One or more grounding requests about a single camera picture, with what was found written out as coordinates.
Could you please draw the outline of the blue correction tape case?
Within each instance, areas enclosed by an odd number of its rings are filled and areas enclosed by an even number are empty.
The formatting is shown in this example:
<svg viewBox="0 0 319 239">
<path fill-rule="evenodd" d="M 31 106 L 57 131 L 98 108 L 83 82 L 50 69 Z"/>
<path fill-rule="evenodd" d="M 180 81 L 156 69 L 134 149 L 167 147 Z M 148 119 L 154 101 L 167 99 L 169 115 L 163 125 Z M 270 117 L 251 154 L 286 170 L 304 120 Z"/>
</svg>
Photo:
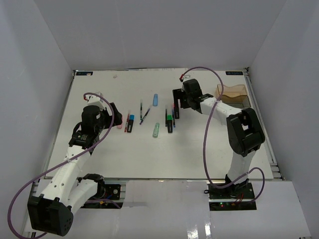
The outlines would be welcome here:
<svg viewBox="0 0 319 239">
<path fill-rule="evenodd" d="M 158 106 L 158 94 L 154 94 L 153 97 L 153 106 L 157 107 Z"/>
</svg>

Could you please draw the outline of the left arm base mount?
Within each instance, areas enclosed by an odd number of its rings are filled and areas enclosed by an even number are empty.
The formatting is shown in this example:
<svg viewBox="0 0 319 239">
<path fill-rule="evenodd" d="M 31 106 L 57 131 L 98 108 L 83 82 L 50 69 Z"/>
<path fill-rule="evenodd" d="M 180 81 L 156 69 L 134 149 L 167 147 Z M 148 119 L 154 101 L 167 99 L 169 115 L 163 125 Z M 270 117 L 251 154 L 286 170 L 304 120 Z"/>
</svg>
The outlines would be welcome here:
<svg viewBox="0 0 319 239">
<path fill-rule="evenodd" d="M 83 209 L 120 209 L 124 197 L 121 196 L 120 184 L 104 184 L 96 195 L 90 197 L 81 208 Z"/>
</svg>

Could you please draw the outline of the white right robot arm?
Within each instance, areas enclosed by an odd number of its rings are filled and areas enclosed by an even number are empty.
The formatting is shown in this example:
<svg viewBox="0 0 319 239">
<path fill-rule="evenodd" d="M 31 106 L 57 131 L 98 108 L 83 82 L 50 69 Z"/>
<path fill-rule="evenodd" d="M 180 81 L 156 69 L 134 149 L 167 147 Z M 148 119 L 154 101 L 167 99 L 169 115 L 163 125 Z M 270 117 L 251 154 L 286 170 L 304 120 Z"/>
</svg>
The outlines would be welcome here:
<svg viewBox="0 0 319 239">
<path fill-rule="evenodd" d="M 219 191 L 232 199 L 238 198 L 248 185 L 252 159 L 265 142 L 256 112 L 252 108 L 232 107 L 211 94 L 203 94 L 196 79 L 184 81 L 180 89 L 173 90 L 172 95 L 176 119 L 179 118 L 179 109 L 191 108 L 226 126 L 233 150 L 230 169 L 224 184 L 211 184 L 208 191 Z"/>
</svg>

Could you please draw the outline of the green correction tape case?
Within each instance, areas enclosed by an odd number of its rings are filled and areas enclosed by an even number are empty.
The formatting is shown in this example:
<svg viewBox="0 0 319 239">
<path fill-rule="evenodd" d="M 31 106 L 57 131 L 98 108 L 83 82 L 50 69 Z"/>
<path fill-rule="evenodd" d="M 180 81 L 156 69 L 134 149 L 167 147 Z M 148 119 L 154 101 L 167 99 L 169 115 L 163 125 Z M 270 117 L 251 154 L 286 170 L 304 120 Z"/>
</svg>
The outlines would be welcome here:
<svg viewBox="0 0 319 239">
<path fill-rule="evenodd" d="M 157 122 L 157 123 L 155 124 L 154 130 L 153 130 L 153 137 L 154 137 L 154 138 L 157 138 L 157 137 L 158 137 L 158 135 L 159 135 L 159 130 L 160 130 L 160 123 Z"/>
</svg>

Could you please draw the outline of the pink cap black highlighter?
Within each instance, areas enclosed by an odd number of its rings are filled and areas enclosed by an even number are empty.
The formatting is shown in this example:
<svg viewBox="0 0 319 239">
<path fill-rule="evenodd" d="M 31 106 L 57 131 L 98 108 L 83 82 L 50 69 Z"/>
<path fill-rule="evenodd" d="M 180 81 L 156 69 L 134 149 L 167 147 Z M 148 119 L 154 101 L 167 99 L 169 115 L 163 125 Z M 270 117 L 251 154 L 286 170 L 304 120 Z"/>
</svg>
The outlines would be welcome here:
<svg viewBox="0 0 319 239">
<path fill-rule="evenodd" d="M 175 119 L 180 119 L 179 107 L 174 107 L 174 118 Z"/>
</svg>

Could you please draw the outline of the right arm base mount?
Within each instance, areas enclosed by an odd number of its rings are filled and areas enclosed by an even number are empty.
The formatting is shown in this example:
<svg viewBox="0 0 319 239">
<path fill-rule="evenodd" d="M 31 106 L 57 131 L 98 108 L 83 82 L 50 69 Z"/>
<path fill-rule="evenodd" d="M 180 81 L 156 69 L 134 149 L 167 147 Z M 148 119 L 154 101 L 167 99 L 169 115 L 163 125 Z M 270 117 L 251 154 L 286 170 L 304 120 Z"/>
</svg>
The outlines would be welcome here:
<svg viewBox="0 0 319 239">
<path fill-rule="evenodd" d="M 203 192 L 209 197 L 209 209 L 212 212 L 222 211 L 255 211 L 256 202 L 251 202 L 255 198 L 255 193 L 251 183 L 236 192 L 226 189 L 216 189 L 208 184 L 208 188 Z"/>
</svg>

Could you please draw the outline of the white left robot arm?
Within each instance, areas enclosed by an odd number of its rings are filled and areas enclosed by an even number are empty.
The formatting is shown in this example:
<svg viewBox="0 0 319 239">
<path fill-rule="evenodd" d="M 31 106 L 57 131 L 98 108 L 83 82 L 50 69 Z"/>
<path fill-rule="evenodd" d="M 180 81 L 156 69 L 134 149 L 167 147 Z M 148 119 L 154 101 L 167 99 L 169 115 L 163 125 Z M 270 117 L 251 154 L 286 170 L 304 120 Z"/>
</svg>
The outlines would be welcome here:
<svg viewBox="0 0 319 239">
<path fill-rule="evenodd" d="M 65 236 L 77 211 L 90 199 L 105 194 L 103 177 L 99 174 L 79 174 L 93 154 L 101 132 L 122 123 L 122 114 L 114 103 L 109 104 L 110 115 L 101 102 L 89 103 L 83 109 L 81 122 L 73 129 L 63 165 L 49 184 L 27 203 L 31 227 L 36 231 Z"/>
</svg>

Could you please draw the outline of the blue cap black highlighter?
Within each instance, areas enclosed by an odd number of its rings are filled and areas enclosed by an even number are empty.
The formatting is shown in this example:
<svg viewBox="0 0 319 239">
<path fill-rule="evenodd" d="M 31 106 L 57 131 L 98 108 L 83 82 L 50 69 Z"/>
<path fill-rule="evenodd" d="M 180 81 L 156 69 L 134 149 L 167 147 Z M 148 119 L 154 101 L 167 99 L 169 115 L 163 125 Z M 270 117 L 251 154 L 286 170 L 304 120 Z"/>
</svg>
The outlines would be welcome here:
<svg viewBox="0 0 319 239">
<path fill-rule="evenodd" d="M 127 133 L 131 133 L 134 125 L 135 115 L 130 115 L 127 125 Z"/>
</svg>

